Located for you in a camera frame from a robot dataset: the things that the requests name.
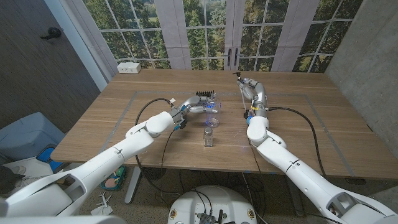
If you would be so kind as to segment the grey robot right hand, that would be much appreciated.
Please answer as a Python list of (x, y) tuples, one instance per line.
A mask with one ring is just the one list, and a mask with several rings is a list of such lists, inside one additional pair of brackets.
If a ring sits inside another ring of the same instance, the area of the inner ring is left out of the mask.
[(238, 77), (237, 85), (243, 98), (251, 100), (251, 109), (255, 116), (267, 118), (267, 95), (263, 84), (251, 78)]

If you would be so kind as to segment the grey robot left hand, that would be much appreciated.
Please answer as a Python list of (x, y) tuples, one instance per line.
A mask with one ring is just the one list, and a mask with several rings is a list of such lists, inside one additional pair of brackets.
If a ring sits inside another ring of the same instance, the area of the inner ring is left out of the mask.
[(218, 113), (215, 99), (211, 95), (195, 95), (185, 100), (179, 106), (172, 106), (170, 115), (174, 120), (174, 130), (183, 129), (187, 124), (189, 113)]

